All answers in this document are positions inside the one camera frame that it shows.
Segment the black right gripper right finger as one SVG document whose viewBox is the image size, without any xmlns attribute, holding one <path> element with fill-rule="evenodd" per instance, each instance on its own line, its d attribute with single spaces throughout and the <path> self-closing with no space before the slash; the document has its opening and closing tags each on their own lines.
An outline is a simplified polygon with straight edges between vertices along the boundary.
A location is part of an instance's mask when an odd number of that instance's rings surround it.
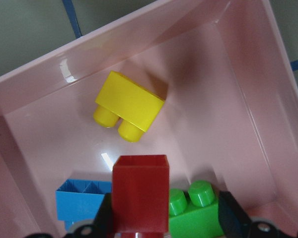
<svg viewBox="0 0 298 238">
<path fill-rule="evenodd" d="M 251 219 L 229 191 L 219 192 L 219 224 L 227 238 L 247 238 Z"/>
</svg>

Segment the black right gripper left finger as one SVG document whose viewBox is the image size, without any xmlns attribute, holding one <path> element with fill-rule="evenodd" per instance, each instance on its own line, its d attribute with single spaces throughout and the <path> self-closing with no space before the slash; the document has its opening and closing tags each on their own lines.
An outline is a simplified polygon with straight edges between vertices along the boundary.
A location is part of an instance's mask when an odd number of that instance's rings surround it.
<svg viewBox="0 0 298 238">
<path fill-rule="evenodd" d="M 106 193 L 93 221 L 95 238 L 113 238 L 111 193 Z"/>
</svg>

